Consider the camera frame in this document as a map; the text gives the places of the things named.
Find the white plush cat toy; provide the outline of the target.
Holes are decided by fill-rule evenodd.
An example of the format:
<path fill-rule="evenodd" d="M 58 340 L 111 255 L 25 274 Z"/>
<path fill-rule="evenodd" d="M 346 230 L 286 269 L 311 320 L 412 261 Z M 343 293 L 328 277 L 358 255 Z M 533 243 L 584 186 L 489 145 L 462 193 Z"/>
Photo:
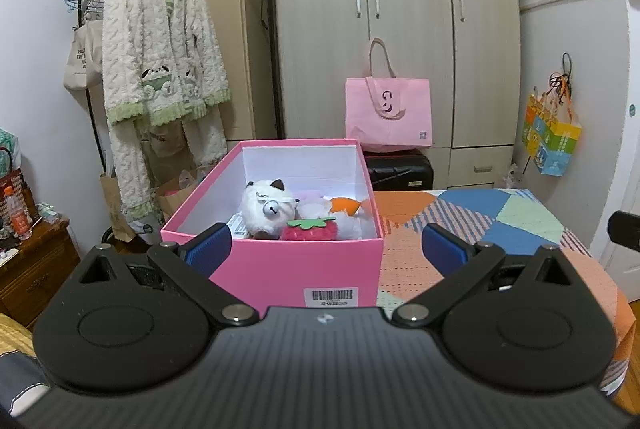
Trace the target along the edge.
<path fill-rule="evenodd" d="M 296 217 L 296 198 L 282 180 L 249 181 L 243 190 L 240 213 L 247 235 L 257 239 L 279 239 Z"/>

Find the orange plush toy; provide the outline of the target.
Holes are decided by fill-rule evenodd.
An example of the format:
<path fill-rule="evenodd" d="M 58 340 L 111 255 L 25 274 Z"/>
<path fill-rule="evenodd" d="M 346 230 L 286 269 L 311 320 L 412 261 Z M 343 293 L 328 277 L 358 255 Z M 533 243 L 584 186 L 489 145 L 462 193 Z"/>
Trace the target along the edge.
<path fill-rule="evenodd" d="M 330 199 L 331 215 L 344 213 L 349 218 L 369 218 L 373 209 L 369 199 L 357 200 L 348 197 L 334 197 Z"/>

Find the pink strawberry plush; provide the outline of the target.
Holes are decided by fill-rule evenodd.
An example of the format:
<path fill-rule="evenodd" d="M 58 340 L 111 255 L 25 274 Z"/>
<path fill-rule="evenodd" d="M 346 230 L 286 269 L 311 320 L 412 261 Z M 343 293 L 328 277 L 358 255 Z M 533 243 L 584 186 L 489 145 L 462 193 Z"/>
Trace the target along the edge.
<path fill-rule="evenodd" d="M 336 241 L 334 217 L 296 219 L 288 221 L 280 235 L 281 241 Z"/>

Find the light blue tissue pack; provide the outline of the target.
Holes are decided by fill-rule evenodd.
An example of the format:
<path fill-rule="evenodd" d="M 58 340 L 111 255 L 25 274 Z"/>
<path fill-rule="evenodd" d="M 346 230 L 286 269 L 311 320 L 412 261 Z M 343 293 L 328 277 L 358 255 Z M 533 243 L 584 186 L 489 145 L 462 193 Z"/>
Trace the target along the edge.
<path fill-rule="evenodd" d="M 232 215 L 232 217 L 227 221 L 227 225 L 233 239 L 250 238 L 250 233 L 248 233 L 241 212 L 236 212 L 234 215 Z"/>

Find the white plastic-wrapped item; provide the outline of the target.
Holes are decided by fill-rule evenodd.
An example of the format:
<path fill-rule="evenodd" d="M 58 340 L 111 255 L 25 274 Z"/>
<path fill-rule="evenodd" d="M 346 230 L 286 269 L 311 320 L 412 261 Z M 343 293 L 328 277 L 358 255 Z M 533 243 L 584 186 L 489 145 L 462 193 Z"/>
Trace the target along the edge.
<path fill-rule="evenodd" d="M 301 220 L 322 220 L 329 218 L 332 202 L 324 198 L 309 198 L 296 204 L 296 218 Z"/>

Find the patchwork table cloth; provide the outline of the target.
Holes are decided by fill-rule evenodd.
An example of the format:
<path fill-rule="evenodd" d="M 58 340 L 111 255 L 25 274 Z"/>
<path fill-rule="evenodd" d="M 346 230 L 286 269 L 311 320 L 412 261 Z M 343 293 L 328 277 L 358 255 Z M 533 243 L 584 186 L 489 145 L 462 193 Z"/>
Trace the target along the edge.
<path fill-rule="evenodd" d="M 489 241 L 512 255 L 531 256 L 542 244 L 557 245 L 614 326 L 617 347 L 601 389 L 608 395 L 620 389 L 634 346 L 636 316 L 600 262 L 532 193 L 470 187 L 378 192 L 375 200 L 384 235 L 378 306 L 386 314 L 442 279 L 422 253 L 427 224 L 436 223 L 469 244 Z"/>

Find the brown paper bag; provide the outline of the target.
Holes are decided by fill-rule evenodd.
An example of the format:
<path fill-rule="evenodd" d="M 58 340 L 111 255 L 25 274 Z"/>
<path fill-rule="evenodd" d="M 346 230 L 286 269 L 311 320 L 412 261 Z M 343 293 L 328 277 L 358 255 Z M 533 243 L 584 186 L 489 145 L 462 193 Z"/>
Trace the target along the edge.
<path fill-rule="evenodd" d="M 100 184 L 114 237 L 123 243 L 130 243 L 136 237 L 136 233 L 134 233 L 122 214 L 117 178 L 102 174 L 100 176 Z"/>

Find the black suitcase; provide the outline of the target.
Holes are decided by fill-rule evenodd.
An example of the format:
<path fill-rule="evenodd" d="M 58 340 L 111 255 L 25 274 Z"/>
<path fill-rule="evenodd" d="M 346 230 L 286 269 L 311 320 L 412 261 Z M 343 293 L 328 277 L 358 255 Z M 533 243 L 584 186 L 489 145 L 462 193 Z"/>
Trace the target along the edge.
<path fill-rule="evenodd" d="M 430 160 L 416 149 L 365 152 L 364 159 L 375 192 L 433 189 L 433 167 Z"/>

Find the pink storage box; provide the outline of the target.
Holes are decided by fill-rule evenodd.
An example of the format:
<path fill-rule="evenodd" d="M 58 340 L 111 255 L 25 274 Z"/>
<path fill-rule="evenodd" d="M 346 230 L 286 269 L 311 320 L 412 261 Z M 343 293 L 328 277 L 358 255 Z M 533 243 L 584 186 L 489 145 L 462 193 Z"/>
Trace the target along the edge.
<path fill-rule="evenodd" d="M 201 181 L 160 231 L 183 245 L 240 210 L 248 182 L 280 180 L 294 194 L 318 192 L 363 205 L 360 236 L 348 241 L 235 238 L 210 278 L 259 312 L 270 307 L 373 307 L 383 234 L 362 150 L 355 140 L 241 142 Z"/>

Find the lilac plush toy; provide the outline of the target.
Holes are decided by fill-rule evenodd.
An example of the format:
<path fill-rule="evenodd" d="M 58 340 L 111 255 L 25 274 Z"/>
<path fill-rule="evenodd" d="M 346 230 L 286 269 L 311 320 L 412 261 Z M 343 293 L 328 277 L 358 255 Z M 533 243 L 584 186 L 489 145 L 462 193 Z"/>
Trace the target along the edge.
<path fill-rule="evenodd" d="M 306 202 L 306 201 L 317 202 L 317 201 L 325 200 L 326 197 L 323 196 L 320 190 L 306 189 L 306 190 L 300 190 L 296 194 L 296 199 L 301 202 Z"/>

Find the colourful paper gift bag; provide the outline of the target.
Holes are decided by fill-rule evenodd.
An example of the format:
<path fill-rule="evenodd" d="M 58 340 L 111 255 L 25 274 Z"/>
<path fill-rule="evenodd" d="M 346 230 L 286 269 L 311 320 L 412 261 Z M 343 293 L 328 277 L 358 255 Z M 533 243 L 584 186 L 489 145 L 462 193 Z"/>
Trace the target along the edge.
<path fill-rule="evenodd" d="M 572 95 L 573 59 L 562 55 L 562 69 L 550 74 L 548 86 L 529 93 L 522 142 L 541 175 L 562 178 L 582 134 Z"/>

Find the pink tote bag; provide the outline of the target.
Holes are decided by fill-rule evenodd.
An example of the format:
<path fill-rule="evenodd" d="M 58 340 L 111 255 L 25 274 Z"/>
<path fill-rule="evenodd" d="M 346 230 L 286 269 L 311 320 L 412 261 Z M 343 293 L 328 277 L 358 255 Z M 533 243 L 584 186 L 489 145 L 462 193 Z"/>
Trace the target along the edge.
<path fill-rule="evenodd" d="M 372 71 L 373 49 L 386 48 L 378 37 L 366 48 L 363 75 L 345 82 L 345 133 L 368 152 L 400 152 L 433 145 L 430 82 L 398 77 L 392 65 L 386 77 Z"/>

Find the wooden side cabinet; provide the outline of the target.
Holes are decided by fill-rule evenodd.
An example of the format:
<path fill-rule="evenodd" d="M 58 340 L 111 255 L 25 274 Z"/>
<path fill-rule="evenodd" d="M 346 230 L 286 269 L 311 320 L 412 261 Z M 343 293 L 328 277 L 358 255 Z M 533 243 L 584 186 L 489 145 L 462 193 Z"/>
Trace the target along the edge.
<path fill-rule="evenodd" d="M 29 331 L 80 262 L 69 225 L 65 217 L 40 222 L 1 267 L 1 313 Z"/>

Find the beige canvas tote bag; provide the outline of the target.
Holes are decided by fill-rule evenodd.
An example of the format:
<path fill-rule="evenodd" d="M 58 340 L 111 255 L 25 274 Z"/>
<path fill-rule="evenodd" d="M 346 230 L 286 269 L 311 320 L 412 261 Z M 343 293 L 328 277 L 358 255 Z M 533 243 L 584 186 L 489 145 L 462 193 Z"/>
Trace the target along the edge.
<path fill-rule="evenodd" d="M 90 90 L 102 83 L 103 76 L 103 12 L 81 14 L 82 25 L 74 30 L 70 55 L 63 78 L 68 91 Z"/>

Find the beige wardrobe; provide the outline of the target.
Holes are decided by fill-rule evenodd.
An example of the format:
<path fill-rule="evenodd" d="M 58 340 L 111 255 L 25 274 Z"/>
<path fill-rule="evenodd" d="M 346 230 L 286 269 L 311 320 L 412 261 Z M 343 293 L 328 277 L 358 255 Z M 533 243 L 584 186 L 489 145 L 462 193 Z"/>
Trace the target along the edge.
<path fill-rule="evenodd" d="M 274 0 L 288 138 L 345 133 L 345 82 L 372 65 L 431 85 L 434 185 L 497 185 L 520 98 L 518 0 Z"/>

